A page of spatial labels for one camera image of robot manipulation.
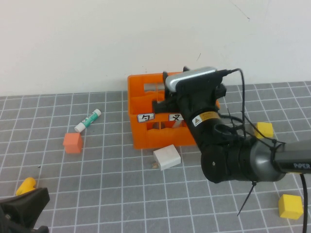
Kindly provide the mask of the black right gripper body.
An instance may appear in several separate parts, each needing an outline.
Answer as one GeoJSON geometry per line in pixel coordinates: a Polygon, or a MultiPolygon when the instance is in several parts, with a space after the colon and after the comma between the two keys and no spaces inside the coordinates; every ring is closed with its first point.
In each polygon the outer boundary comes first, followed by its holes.
{"type": "Polygon", "coordinates": [[[219,111],[218,99],[226,94],[226,87],[222,84],[226,72],[212,72],[210,74],[195,74],[193,77],[168,75],[163,101],[152,101],[153,112],[181,113],[190,117],[202,110],[219,111]]]}

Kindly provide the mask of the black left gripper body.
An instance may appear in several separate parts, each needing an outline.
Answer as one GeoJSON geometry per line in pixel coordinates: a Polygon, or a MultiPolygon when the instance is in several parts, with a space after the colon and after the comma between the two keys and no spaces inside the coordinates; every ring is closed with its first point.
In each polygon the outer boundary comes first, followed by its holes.
{"type": "Polygon", "coordinates": [[[47,226],[35,229],[35,224],[50,201],[47,188],[38,188],[25,194],[0,201],[1,233],[48,233],[47,226]]]}

